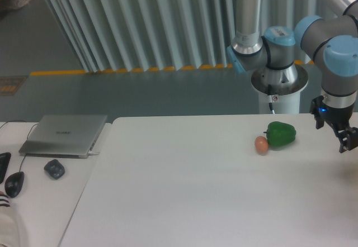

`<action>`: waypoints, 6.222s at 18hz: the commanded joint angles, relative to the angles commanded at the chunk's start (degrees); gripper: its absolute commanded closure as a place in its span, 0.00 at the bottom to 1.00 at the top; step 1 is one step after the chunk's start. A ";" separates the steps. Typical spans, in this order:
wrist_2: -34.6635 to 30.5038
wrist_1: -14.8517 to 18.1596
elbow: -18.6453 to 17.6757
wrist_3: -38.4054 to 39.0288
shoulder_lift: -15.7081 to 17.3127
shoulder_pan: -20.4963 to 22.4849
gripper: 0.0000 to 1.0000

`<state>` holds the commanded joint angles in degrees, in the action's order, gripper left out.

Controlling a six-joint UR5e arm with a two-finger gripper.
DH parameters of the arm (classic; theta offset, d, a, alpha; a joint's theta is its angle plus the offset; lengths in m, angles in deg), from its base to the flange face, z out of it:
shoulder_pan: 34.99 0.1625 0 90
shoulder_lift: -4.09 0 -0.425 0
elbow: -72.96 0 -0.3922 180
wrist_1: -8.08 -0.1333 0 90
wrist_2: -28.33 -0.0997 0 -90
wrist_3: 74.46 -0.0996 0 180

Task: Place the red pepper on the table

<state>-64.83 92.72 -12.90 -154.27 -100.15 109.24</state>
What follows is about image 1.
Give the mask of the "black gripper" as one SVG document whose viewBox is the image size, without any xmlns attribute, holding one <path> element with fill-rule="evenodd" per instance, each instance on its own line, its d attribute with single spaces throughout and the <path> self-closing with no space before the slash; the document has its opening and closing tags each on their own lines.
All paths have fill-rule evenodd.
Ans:
<svg viewBox="0 0 358 247">
<path fill-rule="evenodd" d="M 349 124 L 353 109 L 354 103 L 344 108 L 331 107 L 323 102 L 323 96 L 314 98 L 310 104 L 310 113 L 314 115 L 316 129 L 327 123 L 335 133 L 338 132 L 340 153 L 350 151 L 358 145 L 357 127 L 351 127 Z"/>
</svg>

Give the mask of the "white sleeved forearm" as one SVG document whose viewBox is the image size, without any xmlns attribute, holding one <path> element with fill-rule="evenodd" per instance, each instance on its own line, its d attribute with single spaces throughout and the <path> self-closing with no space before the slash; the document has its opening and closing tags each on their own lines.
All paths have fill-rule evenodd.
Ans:
<svg viewBox="0 0 358 247">
<path fill-rule="evenodd" d="M 1 192 L 1 246 L 21 246 L 18 224 L 8 196 Z"/>
</svg>

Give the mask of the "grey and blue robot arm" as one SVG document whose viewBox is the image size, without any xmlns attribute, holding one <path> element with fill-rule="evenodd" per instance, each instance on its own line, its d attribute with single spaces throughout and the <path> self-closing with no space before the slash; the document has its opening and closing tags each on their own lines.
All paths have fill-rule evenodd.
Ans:
<svg viewBox="0 0 358 247">
<path fill-rule="evenodd" d="M 357 147 L 357 128 L 349 124 L 357 97 L 357 0 L 324 1 L 335 19 L 308 16 L 293 30 L 272 26 L 260 32 L 262 0 L 235 0 L 235 37 L 227 56 L 238 72 L 253 70 L 252 86 L 275 113 L 276 96 L 296 94 L 307 85 L 306 71 L 294 64 L 294 48 L 300 47 L 322 73 L 321 94 L 309 112 L 317 129 L 332 128 L 344 152 Z"/>
</svg>

